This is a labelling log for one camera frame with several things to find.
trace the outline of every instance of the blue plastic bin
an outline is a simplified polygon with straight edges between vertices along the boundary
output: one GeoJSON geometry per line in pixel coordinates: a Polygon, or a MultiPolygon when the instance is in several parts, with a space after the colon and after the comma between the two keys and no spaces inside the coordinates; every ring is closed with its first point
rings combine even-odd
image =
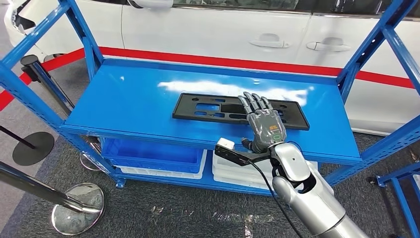
{"type": "Polygon", "coordinates": [[[102,144],[102,156],[115,166],[197,174],[200,170],[203,149],[105,138],[102,144]]]}

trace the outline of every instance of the blue metal shelf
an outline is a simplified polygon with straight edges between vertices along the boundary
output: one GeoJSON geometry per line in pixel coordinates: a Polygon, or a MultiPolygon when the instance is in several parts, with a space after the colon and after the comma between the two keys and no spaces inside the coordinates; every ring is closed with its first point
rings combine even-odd
{"type": "Polygon", "coordinates": [[[149,175],[130,175],[124,174],[120,169],[117,169],[115,176],[123,179],[134,179],[147,182],[158,182],[158,183],[167,183],[172,185],[181,185],[188,187],[198,187],[211,190],[222,190],[230,192],[240,192],[240,193],[249,193],[254,195],[262,196],[271,196],[271,193],[267,189],[259,189],[247,186],[240,186],[225,182],[217,182],[213,179],[212,172],[212,157],[213,152],[207,152],[206,164],[204,166],[203,177],[201,179],[190,179],[190,178],[171,178],[171,177],[161,177],[161,176],[149,176],[149,175]]]}
{"type": "Polygon", "coordinates": [[[171,113],[181,92],[236,96],[247,90],[273,99],[284,97],[298,101],[311,128],[309,131],[288,130],[287,140],[298,143],[308,160],[342,164],[326,177],[331,185],[342,182],[420,139],[418,116],[359,154],[344,111],[344,103],[356,73],[384,40],[389,42],[420,93],[420,68],[394,31],[416,0],[393,0],[336,78],[104,59],[75,0],[58,2],[59,6],[0,62],[0,86],[85,153],[88,159],[116,181],[117,186],[123,186],[128,178],[259,193],[253,189],[250,191],[214,182],[209,164],[204,178],[194,182],[188,179],[124,175],[79,136],[134,138],[202,149],[213,149],[220,137],[235,141],[237,148],[241,148],[241,137],[253,137],[247,125],[172,119],[171,113]],[[91,79],[88,89],[66,121],[10,70],[64,13],[83,43],[91,79]]]}
{"type": "Polygon", "coordinates": [[[107,59],[61,128],[209,150],[224,137],[242,148],[242,137],[253,138],[248,125],[173,119],[172,111],[181,92],[237,96],[243,91],[301,101],[311,129],[287,130],[287,139],[301,146],[306,159],[361,161],[340,92],[326,77],[107,59]]]}

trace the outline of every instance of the door handle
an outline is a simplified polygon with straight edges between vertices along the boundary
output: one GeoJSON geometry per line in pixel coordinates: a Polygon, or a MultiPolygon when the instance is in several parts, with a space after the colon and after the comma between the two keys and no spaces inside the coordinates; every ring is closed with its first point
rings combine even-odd
{"type": "Polygon", "coordinates": [[[343,39],[337,37],[327,37],[322,42],[309,42],[306,44],[308,49],[314,51],[348,51],[350,46],[344,45],[343,39]]]}
{"type": "Polygon", "coordinates": [[[272,33],[264,33],[260,35],[258,40],[249,41],[254,46],[270,47],[270,48],[288,48],[290,44],[280,40],[280,37],[272,33]]]}

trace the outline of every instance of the stanchion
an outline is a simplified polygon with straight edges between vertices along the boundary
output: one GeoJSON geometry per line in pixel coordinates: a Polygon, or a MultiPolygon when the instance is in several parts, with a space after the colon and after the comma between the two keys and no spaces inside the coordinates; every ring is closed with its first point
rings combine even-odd
{"type": "MultiPolygon", "coordinates": [[[[22,71],[25,72],[33,82],[39,82],[60,105],[63,112],[69,116],[71,111],[74,109],[74,104],[60,88],[54,78],[52,78],[44,67],[42,67],[38,57],[35,55],[24,56],[20,60],[20,63],[23,65],[22,71]]],[[[99,145],[99,141],[96,137],[86,136],[84,139],[98,154],[101,154],[101,146],[99,145]]],[[[79,157],[80,162],[85,168],[91,171],[101,171],[92,162],[90,162],[83,153],[81,153],[79,157]]]]}
{"type": "Polygon", "coordinates": [[[14,147],[12,158],[22,166],[34,165],[43,160],[54,147],[54,137],[48,132],[35,132],[21,138],[0,125],[0,130],[19,141],[14,147]]]}
{"type": "Polygon", "coordinates": [[[54,203],[52,225],[67,236],[87,231],[105,210],[104,193],[93,183],[81,183],[63,193],[3,162],[0,162],[0,180],[54,203]]]}

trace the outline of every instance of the shelf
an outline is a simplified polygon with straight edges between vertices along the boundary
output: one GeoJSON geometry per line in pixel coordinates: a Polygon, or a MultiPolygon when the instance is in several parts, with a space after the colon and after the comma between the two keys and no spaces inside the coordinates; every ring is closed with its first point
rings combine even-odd
{"type": "Polygon", "coordinates": [[[248,125],[173,119],[181,92],[237,96],[250,91],[297,101],[309,131],[287,130],[307,160],[352,165],[361,161],[335,80],[328,77],[106,59],[61,128],[112,138],[213,150],[220,137],[241,149],[248,125]]]}
{"type": "Polygon", "coordinates": [[[208,151],[206,164],[203,170],[203,177],[201,179],[171,178],[171,177],[150,176],[150,175],[131,175],[131,174],[122,173],[120,169],[117,169],[117,173],[114,175],[118,178],[123,178],[123,179],[133,179],[133,180],[140,180],[140,181],[147,181],[147,182],[159,182],[159,183],[166,183],[166,184],[172,184],[172,185],[271,196],[270,191],[268,189],[259,189],[259,188],[235,185],[231,183],[214,181],[213,172],[212,172],[212,166],[213,166],[212,156],[213,156],[213,152],[208,151]]]}

